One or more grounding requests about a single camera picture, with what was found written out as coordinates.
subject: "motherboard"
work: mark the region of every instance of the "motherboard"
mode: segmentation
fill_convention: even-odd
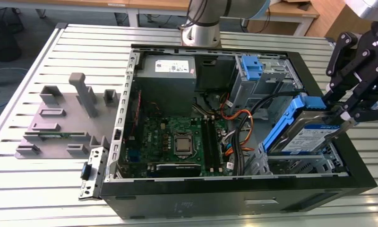
[[[128,145],[128,162],[120,163],[127,176],[147,178],[163,173],[163,177],[173,177],[180,176],[177,171],[187,172],[183,175],[223,176],[220,141],[225,129],[225,121],[212,118],[145,118],[141,143]]]

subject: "green circuit board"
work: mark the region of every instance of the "green circuit board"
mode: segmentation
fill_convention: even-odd
[[[215,120],[216,136],[221,138],[225,130],[225,121]],[[193,152],[187,157],[175,154],[175,136],[184,135],[191,137]],[[152,117],[147,118],[143,130],[143,143],[140,150],[129,150],[139,156],[139,163],[183,163],[201,165],[201,176],[223,176],[224,172],[211,172],[205,169],[205,156],[203,149],[201,118],[191,117]],[[147,166],[131,165],[132,177],[147,177]]]

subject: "white sticker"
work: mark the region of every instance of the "white sticker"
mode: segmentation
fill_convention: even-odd
[[[120,7],[125,7],[125,4],[115,4],[115,3],[108,3],[109,6],[120,6]]]
[[[334,133],[338,129],[338,125],[306,125],[285,146],[282,151],[290,152],[290,154],[298,154],[298,152],[312,152],[325,141],[325,136]]]
[[[227,100],[225,104],[229,106],[229,107],[233,107],[233,103],[231,101]]]
[[[189,61],[157,60],[156,72],[189,72]]]
[[[235,169],[235,163],[228,162],[227,163],[227,168],[233,170]]]
[[[316,18],[317,16],[316,15],[310,15],[310,14],[302,14],[302,17],[313,17],[313,18]]]
[[[39,135],[41,138],[61,138],[60,135]]]

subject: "metal bracket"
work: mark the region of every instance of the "metal bracket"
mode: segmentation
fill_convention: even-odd
[[[89,159],[81,171],[80,201],[101,200],[100,192],[105,177],[108,154],[108,149],[104,147],[91,150]]]

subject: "table leg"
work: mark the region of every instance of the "table leg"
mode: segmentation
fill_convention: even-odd
[[[312,17],[304,17],[302,18],[302,21],[298,24],[297,30],[294,32],[294,36],[305,36],[313,21],[314,21],[314,18],[312,18]]]
[[[45,12],[47,12],[45,9],[36,9],[36,13],[39,15],[39,18],[44,19],[47,17]]]
[[[129,24],[131,27],[140,27],[139,23],[139,10],[128,8]]]

